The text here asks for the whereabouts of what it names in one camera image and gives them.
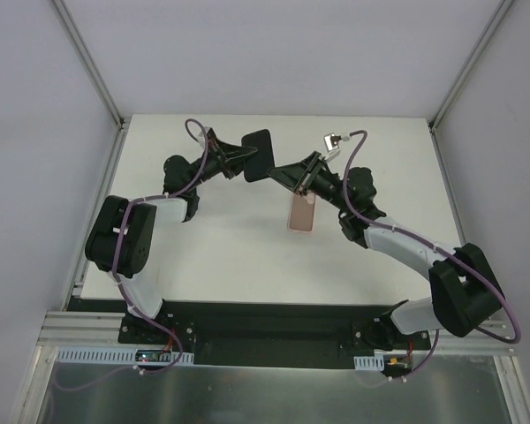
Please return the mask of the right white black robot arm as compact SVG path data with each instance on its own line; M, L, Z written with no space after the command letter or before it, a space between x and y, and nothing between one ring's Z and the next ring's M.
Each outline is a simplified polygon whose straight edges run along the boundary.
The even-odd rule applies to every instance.
M368 168L354 167L342 177L320 153L269 170L271 179L295 194L313 193L338 208L345 237L386 254L427 279L431 295L403 300L361 331L366 344L390 351L412 334L445 329L465 337L505 307L504 294L482 250L474 244L439 245L398 224L374 204L376 189Z

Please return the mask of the pink silicone phone case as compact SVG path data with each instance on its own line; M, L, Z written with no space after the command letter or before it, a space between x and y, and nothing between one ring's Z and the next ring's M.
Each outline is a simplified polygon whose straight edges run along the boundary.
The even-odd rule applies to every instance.
M316 196L314 193L306 195L294 194L288 218L288 229L296 232L311 232L314 227Z

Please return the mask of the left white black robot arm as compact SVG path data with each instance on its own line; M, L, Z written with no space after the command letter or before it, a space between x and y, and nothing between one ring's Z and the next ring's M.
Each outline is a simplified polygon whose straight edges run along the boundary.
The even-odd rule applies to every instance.
M168 321L159 314L163 296L146 271L154 232L170 223L185 223L198 211L197 187L222 175L235 178L258 153L252 146L236 146L217 138L214 130L195 119L188 124L201 129L191 137L202 147L193 162L172 155L163 164L160 194L136 199L110 195L105 198L85 244L85 256L116 285L128 312L141 318L138 331L151 344L169 333Z

